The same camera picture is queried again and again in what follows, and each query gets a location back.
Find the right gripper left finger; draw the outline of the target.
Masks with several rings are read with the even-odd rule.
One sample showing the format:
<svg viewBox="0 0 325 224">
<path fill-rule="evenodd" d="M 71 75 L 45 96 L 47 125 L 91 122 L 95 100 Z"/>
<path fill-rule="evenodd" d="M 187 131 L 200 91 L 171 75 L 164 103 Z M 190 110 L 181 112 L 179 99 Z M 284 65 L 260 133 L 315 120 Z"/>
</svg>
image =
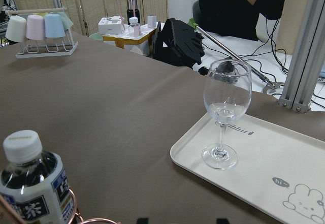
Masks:
<svg viewBox="0 0 325 224">
<path fill-rule="evenodd" d="M 147 217 L 138 218 L 136 224 L 148 224 L 148 218 Z"/>
</svg>

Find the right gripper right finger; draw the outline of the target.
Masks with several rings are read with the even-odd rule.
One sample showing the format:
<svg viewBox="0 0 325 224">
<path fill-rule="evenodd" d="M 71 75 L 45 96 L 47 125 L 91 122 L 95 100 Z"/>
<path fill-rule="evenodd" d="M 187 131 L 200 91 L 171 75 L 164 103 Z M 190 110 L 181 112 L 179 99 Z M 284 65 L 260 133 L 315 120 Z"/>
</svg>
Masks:
<svg viewBox="0 0 325 224">
<path fill-rule="evenodd" d="M 230 224 L 230 222 L 227 218 L 217 218 L 216 224 Z"/>
</svg>

